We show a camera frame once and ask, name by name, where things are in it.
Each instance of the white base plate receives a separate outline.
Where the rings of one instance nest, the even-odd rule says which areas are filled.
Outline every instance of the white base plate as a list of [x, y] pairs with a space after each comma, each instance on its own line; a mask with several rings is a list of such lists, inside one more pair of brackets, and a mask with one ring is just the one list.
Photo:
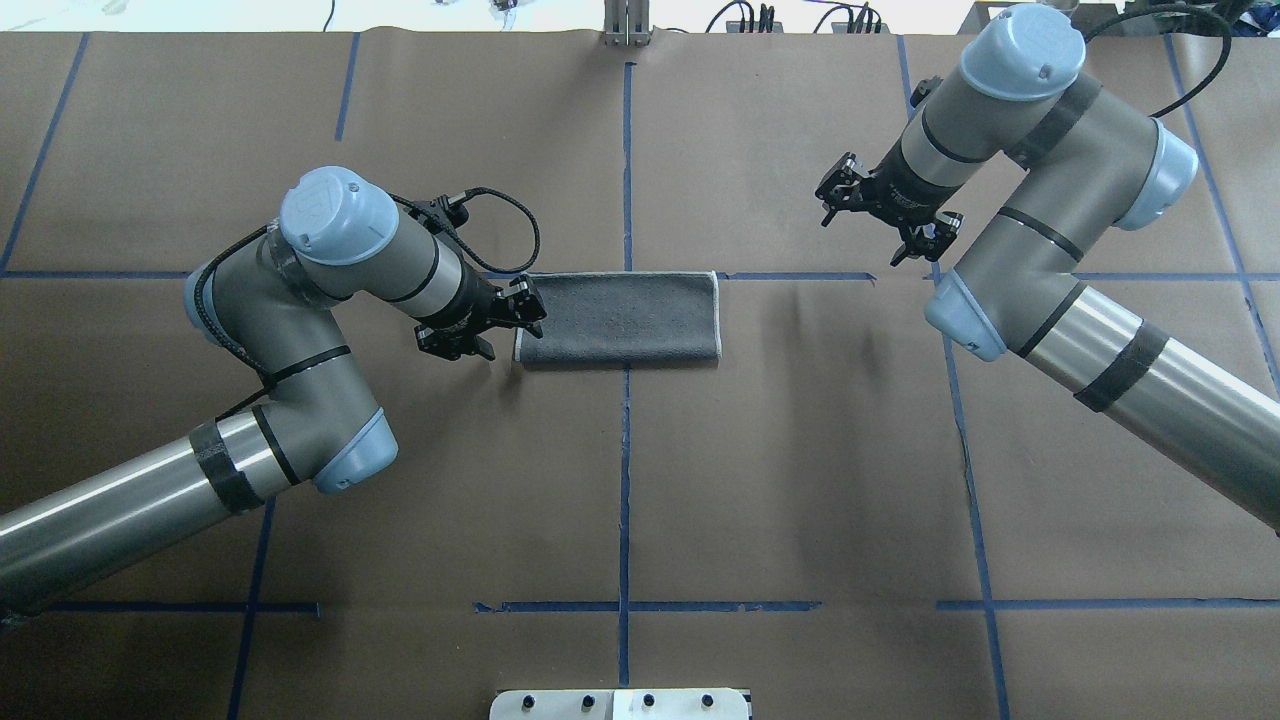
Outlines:
[[506, 691], [489, 720], [751, 720], [750, 698], [731, 688]]

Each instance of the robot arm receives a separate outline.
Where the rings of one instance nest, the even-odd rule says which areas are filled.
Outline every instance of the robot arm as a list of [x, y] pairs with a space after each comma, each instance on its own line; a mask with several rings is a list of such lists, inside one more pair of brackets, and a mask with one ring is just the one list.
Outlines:
[[1280, 405], [1071, 273], [1102, 232], [1137, 229], [1178, 201], [1196, 152], [1080, 72], [1084, 42], [1061, 13], [1000, 14], [870, 172], [846, 154], [818, 197], [827, 220], [869, 211], [899, 228], [893, 259], [946, 251], [960, 218], [941, 213], [1004, 151], [1025, 181], [943, 277], [925, 318], [983, 360], [1015, 351], [1280, 530]]
[[333, 493], [389, 465], [396, 438], [330, 313], [355, 292], [416, 319], [419, 347], [451, 360], [492, 360], [479, 337], [490, 327], [538, 334], [529, 277], [499, 288], [453, 247], [470, 196], [401, 210], [356, 173], [320, 168], [279, 223], [192, 273], [192, 322], [243, 354], [271, 401], [0, 516], [0, 629], [305, 479]]

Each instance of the light blue joint cap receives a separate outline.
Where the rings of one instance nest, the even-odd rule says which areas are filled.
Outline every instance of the light blue joint cap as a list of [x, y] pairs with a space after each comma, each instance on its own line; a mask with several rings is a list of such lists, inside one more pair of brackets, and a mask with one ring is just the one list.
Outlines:
[[924, 305], [924, 319], [987, 363], [1009, 350], [996, 325], [991, 324], [991, 318], [955, 270], [942, 275], [933, 297]]
[[1014, 5], [960, 54], [960, 74], [997, 100], [1029, 102], [1062, 92], [1084, 67], [1084, 36], [1047, 5]]
[[[187, 282], [182, 286], [182, 304], [187, 309], [187, 319], [191, 320], [191, 324], [196, 325], [197, 331], [205, 333], [205, 340], [218, 345], [218, 338], [214, 337], [214, 333], [209, 332], [205, 323], [200, 322], [200, 315], [196, 314], [196, 281], [200, 279], [200, 273], [204, 273], [207, 266], [209, 263], [205, 263], [204, 265], [196, 268], [193, 273], [187, 275]], [[205, 292], [201, 295], [205, 296], [205, 311], [209, 313], [209, 319], [212, 320], [220, 331], [227, 332], [227, 328], [224, 328], [218, 320], [218, 313], [214, 311], [214, 275], [209, 275], [209, 281], [205, 283]]]
[[1165, 123], [1152, 122], [1160, 129], [1156, 155], [1151, 160], [1147, 181], [1142, 184], [1138, 199], [1133, 201], [1133, 208], [1115, 222], [1120, 229], [1135, 231], [1155, 223], [1165, 210], [1181, 199], [1199, 170], [1199, 158], [1196, 151], [1183, 142], [1183, 138], [1169, 132]]
[[326, 495], [342, 492], [390, 465], [397, 452], [399, 445], [387, 423], [387, 415], [379, 407], [347, 447], [316, 473], [316, 489]]
[[399, 227], [396, 202], [347, 168], [328, 165], [302, 176], [280, 204], [280, 233], [293, 250], [321, 265], [355, 265], [390, 242]]

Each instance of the gray towel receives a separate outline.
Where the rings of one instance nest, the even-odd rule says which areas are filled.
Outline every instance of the gray towel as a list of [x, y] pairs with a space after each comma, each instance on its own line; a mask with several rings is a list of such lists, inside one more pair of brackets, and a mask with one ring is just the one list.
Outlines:
[[719, 359], [716, 273], [534, 275], [543, 338], [516, 332], [517, 363], [680, 364]]

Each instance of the cable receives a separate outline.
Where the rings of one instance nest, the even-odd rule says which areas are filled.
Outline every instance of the cable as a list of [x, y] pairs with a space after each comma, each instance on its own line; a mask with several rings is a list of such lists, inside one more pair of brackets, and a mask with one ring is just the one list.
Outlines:
[[[513, 205], [517, 210], [520, 210], [521, 213], [524, 213], [526, 218], [529, 218], [529, 224], [532, 225], [532, 228], [534, 228], [534, 251], [529, 255], [529, 260], [525, 260], [522, 264], [520, 264], [520, 265], [517, 265], [515, 268], [495, 268], [495, 266], [490, 265], [489, 263], [485, 263], [484, 259], [480, 258], [480, 255], [477, 255], [475, 250], [471, 250], [471, 246], [468, 246], [466, 242], [462, 241], [461, 237], [458, 237], [458, 232], [456, 229], [453, 229], [452, 225], [449, 225], [449, 224], [444, 225], [445, 234], [448, 234], [449, 240], [452, 240], [453, 242], [456, 242], [458, 245], [458, 247], [461, 247], [462, 251], [467, 254], [468, 258], [471, 258], [472, 260], [475, 260], [476, 265], [480, 265], [481, 268], [484, 268], [485, 270], [489, 270], [490, 273], [498, 273], [498, 274], [502, 274], [502, 275], [513, 275], [516, 273], [522, 273], [522, 272], [527, 270], [530, 266], [532, 266], [534, 261], [538, 260], [538, 252], [541, 250], [541, 246], [543, 246], [543, 233], [541, 233], [541, 229], [539, 229], [539, 227], [538, 227], [538, 218], [534, 218], [534, 214], [529, 211], [529, 208], [525, 208], [524, 205], [521, 205], [520, 201], [516, 200], [515, 197], [507, 195], [506, 192], [500, 192], [500, 191], [493, 190], [490, 187], [472, 187], [471, 190], [468, 190], [468, 191], [466, 191], [466, 192], [462, 193], [462, 197], [463, 197], [462, 202], [466, 202], [467, 200], [471, 200], [472, 197], [475, 197], [477, 195], [492, 195], [494, 197], [498, 197], [499, 200], [506, 200], [507, 202], [509, 202], [511, 205]], [[392, 195], [390, 197], [392, 197], [392, 200], [394, 200], [396, 202], [399, 202], [401, 205], [403, 205], [404, 208], [408, 208], [410, 210], [415, 210], [415, 211], [419, 211], [419, 213], [421, 211], [421, 209], [417, 205], [415, 205], [413, 202], [410, 202], [408, 200], [404, 200], [403, 197], [401, 197], [398, 195]]]
[[[849, 23], [846, 23], [845, 26], [845, 33], [854, 32], [854, 26], [863, 27], [859, 23], [867, 23], [865, 24], [867, 32], [869, 33], [872, 31], [872, 24], [879, 26], [883, 24], [884, 22], [884, 18], [881, 17], [879, 10], [872, 8], [868, 4], [851, 5], [849, 3], [831, 3], [828, 0], [806, 0], [806, 1], [818, 3], [820, 5], [832, 5], [832, 8], [827, 10], [827, 13], [823, 14], [822, 18], [818, 20], [818, 24], [814, 26], [813, 35], [818, 35], [818, 32], [822, 29], [822, 23], [827, 22], [827, 18], [829, 18], [832, 13], [837, 10], [845, 10], [849, 13]], [[854, 10], [858, 10], [856, 19], [854, 18]]]
[[712, 22], [707, 23], [707, 29], [704, 29], [703, 32], [710, 32], [712, 28], [716, 27], [716, 20], [718, 20], [719, 17], [727, 13], [728, 9], [732, 8], [733, 5], [739, 6], [739, 12], [741, 12], [742, 5], [746, 5], [746, 13], [750, 15], [750, 20], [748, 20], [748, 18], [742, 18], [742, 32], [746, 32], [748, 26], [755, 28], [755, 8], [753, 8], [751, 4], [748, 3], [746, 0], [730, 0], [727, 5], [724, 5], [723, 8], [721, 8], [718, 13], [716, 13], [716, 17], [712, 18]]
[[1155, 15], [1157, 13], [1178, 13], [1183, 15], [1196, 17], [1202, 20], [1208, 20], [1210, 24], [1213, 26], [1213, 29], [1216, 29], [1217, 33], [1222, 37], [1222, 51], [1219, 53], [1217, 63], [1213, 64], [1213, 69], [1211, 69], [1208, 74], [1204, 76], [1204, 79], [1202, 79], [1199, 85], [1187, 91], [1187, 94], [1184, 94], [1181, 97], [1178, 99], [1178, 101], [1172, 102], [1171, 105], [1152, 113], [1151, 114], [1152, 118], [1162, 118], [1166, 114], [1189, 102], [1192, 97], [1199, 95], [1199, 92], [1206, 87], [1208, 87], [1208, 83], [1213, 82], [1213, 79], [1217, 78], [1217, 74], [1222, 72], [1222, 68], [1226, 67], [1226, 59], [1231, 54], [1231, 26], [1228, 24], [1225, 19], [1222, 19], [1220, 15], [1217, 15], [1211, 10], [1197, 8], [1194, 5], [1180, 5], [1180, 4], [1151, 5], [1149, 8], [1143, 8], [1140, 10], [1130, 10], [1128, 13], [1121, 13], [1092, 28], [1084, 36], [1084, 42], [1088, 44], [1094, 37], [1102, 35], [1106, 29], [1112, 28], [1125, 20], [1132, 20], [1134, 18], [1142, 18], [1146, 15]]
[[218, 345], [223, 346], [228, 352], [234, 355], [237, 360], [252, 368], [253, 372], [257, 373], [260, 378], [262, 378], [264, 383], [269, 377], [266, 368], [264, 368], [262, 364], [259, 363], [257, 360], [250, 357], [248, 351], [244, 350], [244, 346], [232, 340], [230, 336], [227, 334], [227, 331], [220, 328], [218, 323], [215, 323], [212, 318], [209, 315], [209, 309], [205, 307], [205, 284], [209, 283], [209, 278], [214, 275], [214, 270], [218, 269], [218, 265], [221, 265], [224, 260], [239, 252], [241, 249], [253, 242], [255, 240], [262, 237], [264, 234], [270, 232], [270, 229], [271, 229], [270, 224], [262, 225], [256, 231], [251, 232], [250, 234], [244, 236], [242, 240], [236, 242], [236, 245], [232, 245], [227, 250], [223, 250], [216, 258], [214, 258], [212, 260], [210, 260], [207, 265], [205, 265], [205, 269], [201, 270], [200, 277], [196, 278], [196, 286], [192, 288], [192, 293], [195, 295], [195, 297], [192, 297], [192, 301], [196, 307], [196, 315], [200, 318], [200, 322], [205, 325], [205, 329], [209, 331], [209, 334], [214, 336], [214, 338], [218, 341]]
[[[388, 195], [390, 195], [390, 199], [394, 200], [396, 202], [399, 202], [401, 205], [411, 210], [419, 210], [419, 208], [415, 204], [410, 202], [408, 200], [404, 200], [403, 197], [399, 197], [398, 195], [392, 195], [389, 192]], [[518, 200], [507, 195], [506, 192], [500, 192], [490, 187], [472, 187], [471, 190], [463, 192], [462, 195], [463, 195], [462, 202], [466, 202], [467, 200], [471, 200], [477, 195], [492, 195], [494, 197], [498, 197], [499, 200], [506, 200], [507, 202], [513, 205], [517, 210], [524, 213], [525, 217], [529, 218], [529, 224], [532, 225], [534, 228], [534, 251], [529, 255], [529, 260], [526, 260], [524, 264], [516, 268], [495, 268], [489, 263], [485, 263], [484, 259], [481, 259], [475, 250], [472, 250], [466, 242], [463, 242], [462, 238], [458, 237], [457, 231], [454, 231], [452, 225], [445, 224], [444, 228], [449, 238], [453, 242], [456, 242], [458, 247], [461, 247], [463, 252], [466, 252], [472, 260], [475, 260], [476, 264], [479, 264], [481, 268], [492, 273], [513, 275], [516, 273], [522, 273], [527, 270], [530, 266], [532, 266], [534, 261], [538, 260], [539, 251], [541, 250], [543, 236], [541, 236], [541, 229], [538, 227], [538, 219], [534, 218], [534, 214], [529, 210], [529, 208], [525, 208]], [[227, 334], [227, 331], [224, 331], [218, 323], [214, 322], [212, 316], [209, 314], [209, 307], [205, 306], [205, 286], [209, 284], [209, 281], [210, 278], [214, 277], [214, 273], [218, 270], [218, 266], [221, 265], [228, 258], [239, 252], [253, 241], [269, 233], [271, 229], [273, 224], [270, 223], [265, 224], [257, 228], [256, 231], [251, 232], [250, 234], [244, 236], [227, 250], [219, 252], [218, 256], [210, 260], [209, 264], [205, 265], [205, 269], [200, 272], [200, 275], [196, 277], [196, 284], [195, 287], [192, 287], [192, 295], [193, 295], [192, 304], [195, 305], [196, 316], [200, 318], [200, 323], [205, 327], [206, 331], [209, 331], [209, 334], [211, 334], [214, 340], [218, 341], [218, 345], [220, 345], [224, 350], [234, 355], [237, 360], [248, 365], [255, 373], [257, 373], [259, 379], [262, 380], [262, 389], [246, 397], [236, 406], [220, 414], [218, 416], [219, 420], [229, 418], [236, 413], [239, 413], [244, 407], [248, 407], [256, 400], [269, 393], [275, 386], [274, 383], [271, 383], [270, 380], [271, 375], [266, 370], [266, 368], [264, 368], [261, 363], [250, 356], [248, 351], [244, 350], [243, 345], [239, 345], [238, 342], [232, 340], [232, 337]]]
[[823, 14], [822, 18], [818, 19], [818, 24], [815, 24], [814, 28], [813, 28], [813, 35], [818, 35], [818, 31], [822, 29], [822, 23], [827, 22], [827, 18], [829, 18], [832, 14], [835, 14], [835, 13], [837, 13], [840, 10], [847, 10], [849, 12], [849, 27], [854, 27], [854, 6], [852, 5], [836, 5], [835, 8], [827, 10], [827, 13]]
[[265, 396], [269, 392], [271, 392], [271, 387], [262, 386], [262, 389], [255, 392], [253, 395], [246, 397], [244, 400], [241, 400], [236, 405], [233, 405], [233, 406], [228, 407], [227, 410], [223, 410], [221, 413], [219, 413], [218, 416], [214, 418], [214, 421], [215, 423], [221, 423], [227, 418], [230, 418], [232, 415], [239, 413], [241, 410], [248, 407], [250, 405], [253, 405], [255, 402], [257, 402], [262, 396]]

